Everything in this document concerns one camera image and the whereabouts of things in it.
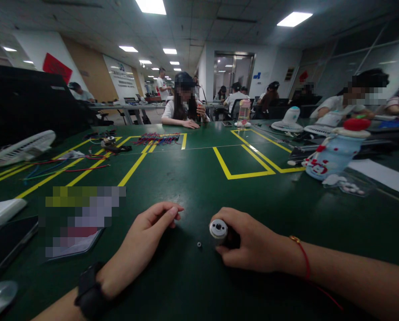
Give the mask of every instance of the monitor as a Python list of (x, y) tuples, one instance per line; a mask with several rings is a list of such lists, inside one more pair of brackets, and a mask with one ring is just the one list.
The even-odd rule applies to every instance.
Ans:
[(0, 66), (0, 147), (53, 130), (54, 144), (90, 129), (60, 75)]

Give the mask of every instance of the ceiling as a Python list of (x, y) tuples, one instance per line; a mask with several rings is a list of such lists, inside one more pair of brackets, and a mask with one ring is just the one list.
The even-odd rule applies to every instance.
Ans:
[[(150, 60), (148, 68), (163, 66), (173, 78), (170, 61), (179, 61), (182, 70), (194, 74), (205, 41), (304, 49), (399, 13), (399, 0), (163, 1), (166, 16), (142, 13), (135, 0), (77, 0), (102, 8), (0, 0), (0, 43), (17, 49), (11, 35), (16, 29), (57, 31), (133, 67), (140, 67), (141, 59)], [(294, 28), (276, 26), (292, 11), (313, 16)], [(138, 53), (126, 53), (120, 45), (133, 46)], [(167, 55), (163, 48), (175, 48), (177, 55)], [(158, 76), (158, 71), (143, 71), (146, 79)]]

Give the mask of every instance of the black watch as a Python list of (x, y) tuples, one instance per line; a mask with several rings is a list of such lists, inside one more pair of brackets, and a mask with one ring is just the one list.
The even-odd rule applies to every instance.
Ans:
[(96, 281), (96, 274), (103, 265), (102, 262), (93, 264), (79, 276), (75, 305), (81, 309), (87, 320), (99, 320), (109, 306), (109, 301), (103, 295), (102, 286)]

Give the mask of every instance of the green table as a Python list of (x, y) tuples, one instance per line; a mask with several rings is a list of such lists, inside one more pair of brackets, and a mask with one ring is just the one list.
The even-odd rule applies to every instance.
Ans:
[[(0, 181), (0, 201), (21, 195), (29, 202), (14, 219), (54, 213), (61, 216), (61, 226), (65, 226), (67, 208), (45, 208), (44, 196), (52, 195), (52, 186), (120, 184), (127, 190), (115, 210), (118, 216), (90, 252), (42, 263), (41, 231), (32, 239), (2, 277), (15, 280), (20, 287), (2, 320), (32, 318), (76, 286), (87, 266), (107, 261), (116, 252), (136, 215), (160, 201), (184, 206), (182, 220), (177, 229), (164, 234), (151, 264), (118, 298), (106, 320), (372, 318), (335, 295), (345, 308), (340, 312), (320, 291), (297, 278), (226, 268), (212, 246), (208, 223), (221, 207), (230, 206), (250, 213), (279, 234), (399, 264), (399, 198), (384, 187), (366, 198), (324, 189), (302, 169), (287, 165), (289, 145), (275, 143), (256, 128), (239, 134), (234, 129), (222, 122), (203, 124), (196, 130), (162, 125), (118, 127), (119, 142), (132, 137), (125, 144), (146, 132), (185, 135), (181, 144), (133, 146), (131, 152), (102, 163), (110, 167), (89, 171), (81, 179), (80, 173), (62, 173), (39, 189), (34, 189), (39, 179), (28, 186), (20, 181), (32, 168), (0, 176), (5, 177)], [(71, 137), (54, 148), (51, 156), (81, 144), (85, 134)], [(88, 142), (76, 149), (87, 153), (89, 146)], [(99, 149), (95, 145), (93, 152)], [(73, 168), (95, 164), (84, 159)], [(202, 249), (197, 248), (198, 241)]]

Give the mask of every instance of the white paper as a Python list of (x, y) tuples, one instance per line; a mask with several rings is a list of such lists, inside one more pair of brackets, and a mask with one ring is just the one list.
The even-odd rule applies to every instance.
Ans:
[(353, 160), (349, 163), (348, 167), (399, 192), (399, 172), (393, 169), (370, 159)]

